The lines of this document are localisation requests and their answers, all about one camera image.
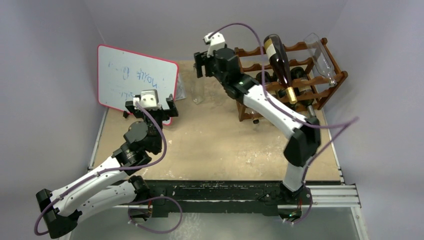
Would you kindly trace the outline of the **clear slim glass bottle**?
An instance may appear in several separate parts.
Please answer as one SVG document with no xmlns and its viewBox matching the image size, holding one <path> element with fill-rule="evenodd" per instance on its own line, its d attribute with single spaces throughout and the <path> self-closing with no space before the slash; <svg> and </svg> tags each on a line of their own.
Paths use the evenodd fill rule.
<svg viewBox="0 0 424 240">
<path fill-rule="evenodd" d="M 197 65 L 193 64 L 194 77 L 191 80 L 191 97 L 196 105 L 199 105 L 205 100 L 205 76 L 198 77 Z"/>
</svg>

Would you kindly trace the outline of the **dark gold-capped wine bottle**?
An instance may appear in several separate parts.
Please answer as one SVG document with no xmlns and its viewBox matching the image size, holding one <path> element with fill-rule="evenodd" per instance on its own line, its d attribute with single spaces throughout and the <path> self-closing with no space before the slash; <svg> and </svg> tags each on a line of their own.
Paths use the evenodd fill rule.
<svg viewBox="0 0 424 240">
<path fill-rule="evenodd" d="M 284 89 L 290 104 L 298 102 L 290 74 L 289 60 L 280 37 L 270 34 L 263 40 L 263 47 L 269 64 L 278 78 L 279 85 Z"/>
</svg>

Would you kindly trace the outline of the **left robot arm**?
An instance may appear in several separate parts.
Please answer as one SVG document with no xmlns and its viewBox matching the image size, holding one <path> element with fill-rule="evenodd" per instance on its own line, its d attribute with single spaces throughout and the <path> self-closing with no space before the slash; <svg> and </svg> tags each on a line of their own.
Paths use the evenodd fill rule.
<svg viewBox="0 0 424 240">
<path fill-rule="evenodd" d="M 33 227 L 35 235 L 42 235 L 40 222 L 45 223 L 50 238 L 58 239 L 106 209 L 121 204 L 151 204 L 157 199 L 136 172 L 156 164 L 152 155 L 160 160 L 166 155 L 163 121 L 177 117 L 179 112 L 172 95 L 165 101 L 167 108 L 159 103 L 155 90 L 135 95 L 125 103 L 136 121 L 124 134 L 124 143 L 79 179 L 56 190 L 42 189 L 36 194 L 40 213 Z"/>
</svg>

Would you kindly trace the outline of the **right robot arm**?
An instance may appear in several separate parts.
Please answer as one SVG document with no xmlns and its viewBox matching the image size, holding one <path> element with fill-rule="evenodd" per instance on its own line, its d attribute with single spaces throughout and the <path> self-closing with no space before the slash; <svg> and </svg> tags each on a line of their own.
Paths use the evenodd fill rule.
<svg viewBox="0 0 424 240">
<path fill-rule="evenodd" d="M 307 163 L 321 145 L 319 120 L 291 111 L 265 91 L 254 77 L 241 71 L 232 49 L 224 47 L 212 54 L 196 52 L 193 57 L 198 78 L 216 78 L 230 98 L 258 112 L 284 134 L 288 142 L 283 155 L 288 164 L 280 196 L 284 202 L 294 203 L 304 186 Z"/>
</svg>

